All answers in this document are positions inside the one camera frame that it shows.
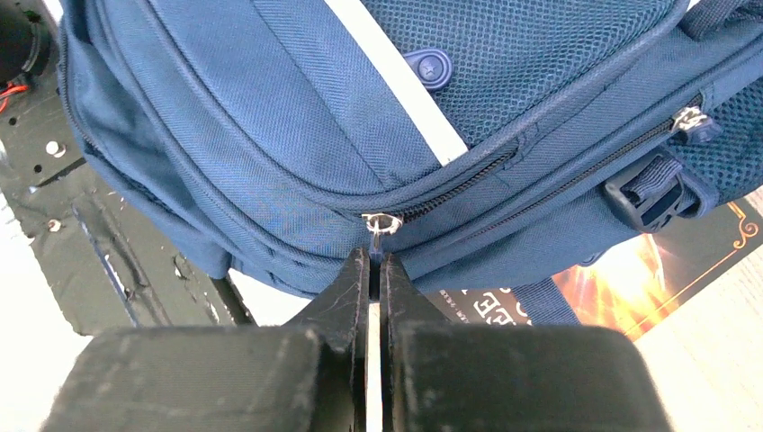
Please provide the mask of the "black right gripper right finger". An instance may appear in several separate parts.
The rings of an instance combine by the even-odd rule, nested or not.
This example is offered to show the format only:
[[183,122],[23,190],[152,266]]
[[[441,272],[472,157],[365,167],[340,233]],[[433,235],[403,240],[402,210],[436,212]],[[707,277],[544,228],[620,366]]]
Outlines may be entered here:
[[609,328],[448,320],[379,267],[385,431],[668,431],[647,365]]

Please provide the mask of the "navy blue backpack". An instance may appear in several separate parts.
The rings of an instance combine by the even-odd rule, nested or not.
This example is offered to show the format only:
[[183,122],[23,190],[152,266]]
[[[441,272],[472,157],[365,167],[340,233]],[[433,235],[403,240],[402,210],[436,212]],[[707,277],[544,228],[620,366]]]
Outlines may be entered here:
[[66,1],[90,166],[207,275],[550,278],[762,183],[759,1]]

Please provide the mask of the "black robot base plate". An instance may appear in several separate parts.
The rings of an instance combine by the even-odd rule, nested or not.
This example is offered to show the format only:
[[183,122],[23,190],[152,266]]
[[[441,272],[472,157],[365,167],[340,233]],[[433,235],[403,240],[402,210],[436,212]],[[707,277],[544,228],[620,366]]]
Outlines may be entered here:
[[252,322],[229,279],[192,265],[85,162],[58,96],[57,26],[42,1],[4,1],[20,76],[1,82],[4,216],[75,332]]

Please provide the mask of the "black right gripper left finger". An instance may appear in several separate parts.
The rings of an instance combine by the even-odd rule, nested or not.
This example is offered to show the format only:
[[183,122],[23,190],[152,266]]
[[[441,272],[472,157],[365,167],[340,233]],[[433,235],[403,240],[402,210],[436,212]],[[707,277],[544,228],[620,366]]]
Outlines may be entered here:
[[280,326],[132,328],[78,356],[46,431],[363,431],[371,261]]

